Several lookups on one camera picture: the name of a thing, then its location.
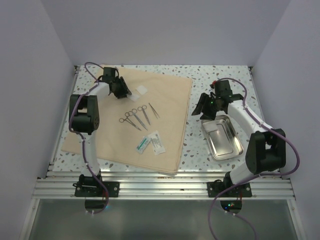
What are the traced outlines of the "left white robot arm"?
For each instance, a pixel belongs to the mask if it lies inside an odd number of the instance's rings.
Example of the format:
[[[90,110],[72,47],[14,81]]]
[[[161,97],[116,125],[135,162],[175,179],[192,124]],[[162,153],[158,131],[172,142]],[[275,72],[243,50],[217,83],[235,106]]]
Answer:
[[[99,101],[110,94],[117,99],[132,94],[117,68],[102,69],[102,75],[94,81],[88,91],[72,94],[69,99],[68,128],[79,138],[84,161],[81,176],[91,179],[86,185],[86,190],[95,197],[101,195],[104,190],[96,150],[96,133],[100,125]]]

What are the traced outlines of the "green suture packet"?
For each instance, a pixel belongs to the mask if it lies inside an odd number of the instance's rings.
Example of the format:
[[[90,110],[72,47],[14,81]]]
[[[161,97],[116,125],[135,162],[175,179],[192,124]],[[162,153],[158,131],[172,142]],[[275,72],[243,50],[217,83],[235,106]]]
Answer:
[[[137,147],[135,148],[135,150],[139,153],[139,154],[143,154],[144,150],[146,149],[146,147],[148,146],[148,144],[150,143],[151,139],[148,136],[144,136],[142,138],[142,140],[140,141],[140,143],[137,145]]]

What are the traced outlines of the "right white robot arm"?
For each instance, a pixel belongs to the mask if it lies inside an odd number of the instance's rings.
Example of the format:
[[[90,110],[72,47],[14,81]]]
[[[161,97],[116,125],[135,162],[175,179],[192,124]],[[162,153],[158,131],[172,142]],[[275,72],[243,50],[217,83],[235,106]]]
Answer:
[[[237,168],[225,174],[215,186],[227,196],[235,196],[240,190],[240,182],[254,175],[272,172],[286,165],[285,132],[274,129],[263,122],[246,105],[246,95],[233,93],[230,78],[214,81],[212,91],[202,93],[192,115],[200,115],[201,127],[212,156],[218,160],[218,152],[234,157],[232,141],[227,131],[218,125],[217,113],[224,112],[241,126],[248,136],[245,160]]]

